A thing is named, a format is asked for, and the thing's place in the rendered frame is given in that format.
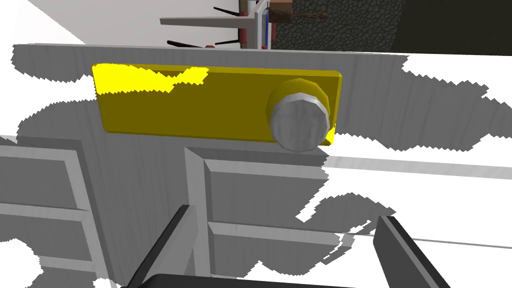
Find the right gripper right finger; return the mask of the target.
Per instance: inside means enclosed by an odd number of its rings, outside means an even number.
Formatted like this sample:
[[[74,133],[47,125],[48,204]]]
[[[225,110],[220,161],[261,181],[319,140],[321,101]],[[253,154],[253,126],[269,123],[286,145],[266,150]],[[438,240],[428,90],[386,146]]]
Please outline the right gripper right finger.
[[[373,247],[389,288],[451,288],[395,217],[378,218]]]

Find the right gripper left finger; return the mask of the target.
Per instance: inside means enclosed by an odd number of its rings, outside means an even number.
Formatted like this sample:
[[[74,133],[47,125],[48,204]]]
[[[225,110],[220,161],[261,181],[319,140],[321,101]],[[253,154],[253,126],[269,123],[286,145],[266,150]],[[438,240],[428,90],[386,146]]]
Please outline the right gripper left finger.
[[[183,288],[198,230],[195,206],[181,205],[131,277],[127,288]]]

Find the white panelled door leaf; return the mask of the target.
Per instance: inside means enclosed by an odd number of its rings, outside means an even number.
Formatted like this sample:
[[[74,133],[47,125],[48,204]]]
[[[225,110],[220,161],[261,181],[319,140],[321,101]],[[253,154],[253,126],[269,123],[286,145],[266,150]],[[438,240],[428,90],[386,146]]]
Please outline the white panelled door leaf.
[[[389,288],[373,238],[394,217],[451,288],[512,288],[512,100],[377,53],[15,44],[0,78],[0,238],[47,286],[128,285],[182,205],[198,233],[183,288]],[[333,142],[105,131],[98,63],[338,71]]]

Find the yellow and grey door knob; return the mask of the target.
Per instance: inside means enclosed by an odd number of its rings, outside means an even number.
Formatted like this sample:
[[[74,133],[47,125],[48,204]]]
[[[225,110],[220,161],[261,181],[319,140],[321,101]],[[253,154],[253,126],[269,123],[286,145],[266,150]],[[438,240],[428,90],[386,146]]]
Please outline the yellow and grey door knob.
[[[276,143],[296,153],[334,140],[339,71],[127,63],[91,71],[109,133]]]

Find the grey shelf with books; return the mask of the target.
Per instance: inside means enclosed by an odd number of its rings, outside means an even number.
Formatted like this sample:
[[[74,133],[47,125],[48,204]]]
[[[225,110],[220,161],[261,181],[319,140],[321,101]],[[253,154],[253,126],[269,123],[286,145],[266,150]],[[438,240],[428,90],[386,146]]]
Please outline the grey shelf with books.
[[[229,16],[162,17],[159,23],[167,26],[210,27],[237,29],[238,38],[215,43],[212,47],[238,43],[242,49],[271,49],[276,40],[276,24],[291,23],[294,18],[327,19],[325,12],[294,13],[293,0],[239,0],[247,2],[248,12],[238,12],[215,7]]]

